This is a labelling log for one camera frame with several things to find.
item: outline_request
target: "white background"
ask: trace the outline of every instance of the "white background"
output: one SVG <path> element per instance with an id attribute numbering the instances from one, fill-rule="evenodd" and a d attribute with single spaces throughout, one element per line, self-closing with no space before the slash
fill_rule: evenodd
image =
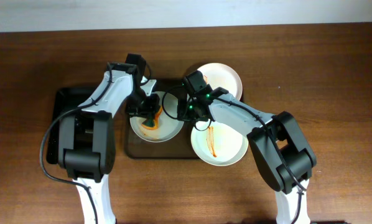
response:
<path id="1" fill-rule="evenodd" d="M 0 0 L 0 32 L 372 22 L 372 0 Z"/>

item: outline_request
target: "white wall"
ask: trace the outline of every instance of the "white wall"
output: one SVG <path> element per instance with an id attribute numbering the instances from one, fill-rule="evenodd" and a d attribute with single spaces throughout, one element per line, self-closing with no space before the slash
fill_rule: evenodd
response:
<path id="1" fill-rule="evenodd" d="M 372 0 L 0 0 L 0 32 L 371 21 Z"/>

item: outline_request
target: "wooden table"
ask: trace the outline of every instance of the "wooden table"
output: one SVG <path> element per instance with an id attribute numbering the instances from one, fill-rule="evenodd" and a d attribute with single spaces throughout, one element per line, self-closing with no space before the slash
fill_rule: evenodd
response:
<path id="1" fill-rule="evenodd" d="M 208 62 L 240 75 L 254 108 L 298 120 L 317 156 L 312 220 L 372 223 L 372 24 L 93 30 L 0 34 L 0 223 L 82 223 L 75 187 L 46 178 L 39 144 L 55 92 L 97 84 L 107 61 L 142 54 L 155 77 Z M 276 218 L 251 151 L 229 167 L 136 161 L 116 117 L 111 205 L 120 223 L 253 223 Z M 65 177 L 58 166 L 50 172 Z"/>

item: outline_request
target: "plate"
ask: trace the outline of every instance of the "plate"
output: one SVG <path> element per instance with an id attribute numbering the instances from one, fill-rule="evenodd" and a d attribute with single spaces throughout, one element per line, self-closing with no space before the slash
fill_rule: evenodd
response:
<path id="1" fill-rule="evenodd" d="M 157 93 L 162 99 L 164 95 L 163 91 L 154 92 Z M 178 107 L 178 99 L 168 93 L 165 96 L 164 101 L 165 110 L 171 116 L 177 116 L 177 107 Z M 168 117 L 164 111 L 159 116 L 159 127 L 155 130 L 148 130 L 142 127 L 142 122 L 145 121 L 145 118 L 133 117 L 130 118 L 129 121 L 131 123 L 132 130 L 141 138 L 149 142 L 164 142 L 172 139 L 179 131 L 182 129 L 184 125 L 183 121 L 178 121 Z"/>
<path id="2" fill-rule="evenodd" d="M 196 127 L 200 130 L 207 126 L 208 122 L 196 123 Z M 205 131 L 193 128 L 190 140 L 199 158 L 214 166 L 232 165 L 243 158 L 248 149 L 248 140 L 245 136 L 218 122 L 212 122 Z"/>
<path id="3" fill-rule="evenodd" d="M 222 87 L 229 91 L 237 100 L 241 99 L 243 85 L 237 72 L 222 63 L 208 63 L 197 69 L 203 73 L 204 80 L 212 89 Z"/>

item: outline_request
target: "robotic arm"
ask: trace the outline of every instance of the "robotic arm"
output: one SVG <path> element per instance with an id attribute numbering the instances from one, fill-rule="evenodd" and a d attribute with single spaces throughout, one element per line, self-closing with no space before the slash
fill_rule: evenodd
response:
<path id="1" fill-rule="evenodd" d="M 110 64 L 99 87 L 79 105 L 84 108 L 60 121 L 58 163 L 74 182 L 87 186 L 91 193 L 89 198 L 85 189 L 77 186 L 85 223 L 95 223 L 91 201 L 99 223 L 116 222 L 110 205 L 108 175 L 116 152 L 113 117 L 117 110 L 125 101 L 130 116 L 152 119 L 160 110 L 160 99 L 152 94 L 156 81 L 143 77 L 145 66 L 146 61 L 133 54 L 128 55 L 125 63 Z M 259 173 L 276 191 L 277 222 L 308 223 L 306 194 L 299 196 L 297 192 L 307 187 L 316 157 L 291 114 L 263 113 L 236 100 L 223 88 L 212 90 L 199 71 L 187 75 L 182 83 L 192 101 L 189 104 L 179 100 L 177 119 L 210 119 L 246 136 Z M 269 139 L 268 130 L 274 139 L 287 140 L 281 154 Z"/>

